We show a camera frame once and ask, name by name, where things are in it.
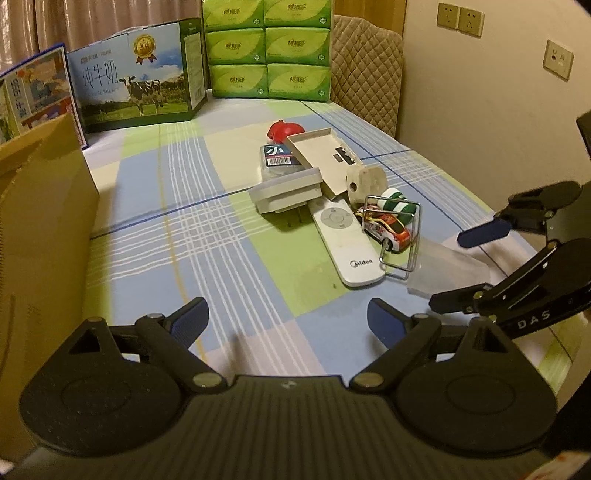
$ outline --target midea logo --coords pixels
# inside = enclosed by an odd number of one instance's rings
[[[353,268],[357,268],[360,265],[367,265],[370,263],[374,263],[374,262],[372,260],[362,260],[362,261],[351,260],[351,263],[349,265],[351,265],[351,267],[353,267]]]

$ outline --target toy car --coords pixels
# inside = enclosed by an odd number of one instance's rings
[[[379,207],[368,205],[367,213],[365,213],[365,207],[363,206],[355,211],[355,216],[361,222],[365,215],[365,231],[369,236],[375,238],[381,244],[385,242],[386,250],[389,252],[402,252],[410,245],[410,232],[395,215],[371,212],[371,210],[379,210]]]

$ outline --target paper box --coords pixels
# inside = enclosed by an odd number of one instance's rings
[[[70,113],[78,143],[87,146],[67,66],[66,49],[59,44],[0,76],[0,144]]]
[[[202,23],[129,29],[68,54],[88,131],[191,120],[205,103]]]
[[[98,199],[71,115],[0,147],[0,458],[32,448],[19,397],[82,322]]]
[[[349,166],[363,165],[332,128],[290,135],[284,143],[302,165],[320,169],[320,188],[330,200],[347,191]]]

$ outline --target tissue pack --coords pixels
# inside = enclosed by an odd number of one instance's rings
[[[266,27],[330,28],[331,0],[265,0]]]
[[[263,26],[263,0],[203,0],[205,30]]]
[[[216,97],[268,97],[266,65],[212,65],[209,70]]]
[[[262,28],[210,32],[206,38],[210,65],[265,63],[265,33]]]
[[[270,63],[267,69],[270,98],[330,99],[330,67]]]
[[[267,62],[330,66],[330,30],[275,27],[265,29]]]

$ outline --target metal screw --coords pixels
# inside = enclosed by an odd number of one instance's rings
[[[222,377],[214,372],[205,372],[195,375],[193,383],[201,388],[213,388],[222,383]]]
[[[384,383],[384,378],[375,372],[363,372],[355,375],[353,381],[363,388],[375,388]]]

